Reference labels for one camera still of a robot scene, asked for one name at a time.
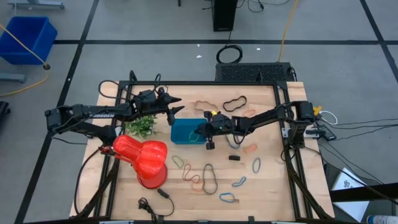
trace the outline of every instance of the blue rubber band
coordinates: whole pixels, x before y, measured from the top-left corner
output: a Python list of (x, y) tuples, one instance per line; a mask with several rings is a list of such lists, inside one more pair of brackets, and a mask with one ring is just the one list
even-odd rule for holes
[(196, 141), (199, 139), (199, 134), (196, 134), (196, 135), (197, 135), (197, 138), (196, 138), (195, 140), (191, 140), (191, 136), (192, 136), (192, 134), (194, 134), (194, 132), (193, 132), (193, 131), (191, 132), (191, 134), (189, 134), (189, 137), (188, 137), (188, 139), (189, 139), (189, 141), (190, 141), (190, 142), (196, 142)]
[[(257, 171), (254, 170), (254, 165), (255, 165), (256, 161), (259, 161), (259, 167), (257, 168)], [(259, 157), (257, 157), (257, 158), (253, 161), (253, 165), (252, 165), (252, 170), (253, 170), (253, 172), (254, 172), (255, 174), (257, 174), (257, 173), (260, 171), (260, 167), (261, 167), (261, 160), (260, 160)]]
[(242, 177), (239, 182), (232, 183), (232, 187), (239, 187), (246, 181), (246, 177)]
[[(226, 195), (232, 196), (233, 199), (223, 199), (223, 196), (226, 196)], [(229, 192), (222, 193), (222, 194), (220, 194), (220, 200), (222, 200), (223, 202), (226, 202), (226, 203), (234, 203), (235, 202), (235, 195), (233, 195), (232, 193), (229, 193)]]

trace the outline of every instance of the artificial plant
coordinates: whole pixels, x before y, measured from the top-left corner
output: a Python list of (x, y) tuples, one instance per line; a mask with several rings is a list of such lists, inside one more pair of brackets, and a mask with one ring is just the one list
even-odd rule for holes
[(126, 131), (133, 136), (145, 139), (151, 134), (155, 134), (154, 125), (156, 116), (150, 115), (139, 118), (133, 122), (126, 122)]

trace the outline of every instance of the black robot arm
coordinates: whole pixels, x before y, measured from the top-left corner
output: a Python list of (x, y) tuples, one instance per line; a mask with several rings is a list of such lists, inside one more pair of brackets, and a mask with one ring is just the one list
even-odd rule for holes
[[(296, 108), (296, 120), (290, 119), (287, 114), (293, 114), (291, 106)], [(312, 104), (307, 101), (295, 101), (288, 104), (276, 106), (274, 109), (256, 115), (252, 118), (232, 116), (231, 118), (221, 114), (212, 115), (205, 112), (208, 122), (201, 124), (195, 133), (208, 139), (207, 149), (214, 149), (213, 136), (232, 134), (234, 136), (247, 136), (253, 133), (256, 128), (271, 124), (276, 121), (290, 123), (287, 138), (290, 145), (304, 147), (304, 131), (308, 125), (315, 121)]]
[(157, 91), (142, 91), (138, 95), (134, 95), (131, 101), (117, 106), (85, 106), (79, 104), (59, 106), (45, 112), (47, 130), (52, 136), (73, 131), (90, 137), (98, 137), (102, 140), (104, 146), (108, 146), (118, 136), (115, 129), (109, 125), (101, 127), (87, 123), (86, 120), (114, 118), (119, 121), (134, 121), (143, 116), (166, 113), (169, 125), (173, 125), (174, 115), (184, 106), (170, 109), (169, 104), (180, 100), (180, 98), (165, 93), (164, 89), (160, 87)]

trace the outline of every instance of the blue plastic bin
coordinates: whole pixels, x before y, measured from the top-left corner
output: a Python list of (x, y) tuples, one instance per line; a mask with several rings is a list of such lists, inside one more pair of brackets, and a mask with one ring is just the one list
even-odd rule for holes
[(175, 119), (171, 140), (175, 144), (204, 144), (206, 138), (193, 133), (199, 124), (206, 123), (204, 118)]
[[(7, 30), (44, 61), (58, 34), (48, 17), (16, 16), (8, 23)], [(14, 65), (42, 64), (6, 32), (0, 37), (0, 56)]]

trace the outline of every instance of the wooden tabletop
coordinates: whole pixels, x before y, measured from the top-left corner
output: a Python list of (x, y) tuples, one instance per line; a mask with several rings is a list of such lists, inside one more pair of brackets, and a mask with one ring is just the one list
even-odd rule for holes
[[(133, 93), (152, 89), (153, 86), (133, 86)], [(179, 97), (182, 101), (173, 103), (172, 106), (185, 108), (177, 113), (176, 118), (203, 118), (203, 112), (194, 109), (196, 101), (209, 101), (216, 105), (225, 115), (242, 116), (247, 110), (255, 110), (256, 114), (265, 112), (275, 107), (275, 96), (271, 86), (168, 86), (172, 96)], [(288, 83), (291, 101), (306, 100), (303, 83)], [(104, 83), (102, 91), (105, 95), (117, 93), (117, 86), (112, 83)], [(247, 97), (247, 104), (228, 113), (223, 110), (223, 102), (237, 98), (241, 95)], [(114, 100), (99, 96), (97, 105), (114, 105)], [(214, 137), (216, 149), (206, 150), (205, 145), (176, 145), (170, 140), (171, 128), (167, 124), (166, 116), (157, 115), (155, 131), (156, 135), (146, 140), (157, 140), (166, 143), (168, 155), (166, 165), (168, 177), (161, 187), (174, 201), (175, 211), (166, 220), (248, 220), (248, 216), (254, 216), (256, 221), (283, 220), (293, 221), (294, 212), (290, 197), (289, 182), (286, 164), (280, 158), (283, 149), (282, 138), (278, 123), (256, 129), (248, 135), (240, 149), (231, 148), (224, 136)], [(94, 119), (96, 125), (110, 124), (110, 119)], [(314, 139), (306, 139), (306, 146), (318, 150)], [(254, 152), (244, 153), (243, 148), (257, 144)], [(99, 139), (89, 139), (84, 160), (101, 145)], [(240, 161), (230, 161), (228, 156), (239, 155)], [(307, 178), (309, 191), (315, 197), (323, 209), (334, 217), (329, 191), (323, 172), (322, 161), (318, 154), (302, 149), (302, 161)], [(218, 182), (218, 191), (213, 195), (192, 190), (192, 183), (182, 179), (183, 169), (179, 169), (173, 162), (172, 156), (179, 156), (184, 163), (192, 165), (188, 177), (193, 174), (202, 176), (205, 164), (212, 164)], [(252, 163), (255, 158), (261, 159), (260, 171), (255, 174), (252, 171)], [(78, 208), (81, 210), (93, 196), (100, 181), (100, 174), (104, 157), (95, 155), (82, 172), (78, 190)], [(212, 191), (214, 183), (211, 180), (211, 172), (206, 171), (206, 189)], [(240, 187), (232, 187), (241, 177), (247, 177)], [(234, 203), (222, 202), (219, 195), (225, 192), (234, 194)], [(304, 206), (301, 193), (298, 190), (301, 214), (304, 217)], [(127, 162), (120, 163), (118, 182), (114, 198), (112, 219), (116, 220), (150, 220), (150, 215), (138, 209), (138, 200), (141, 197), (148, 199), (150, 206), (158, 214), (168, 214), (171, 209), (170, 201), (161, 197), (155, 190), (142, 187), (137, 179), (134, 169)], [(104, 214), (108, 193), (104, 195), (101, 214)]]

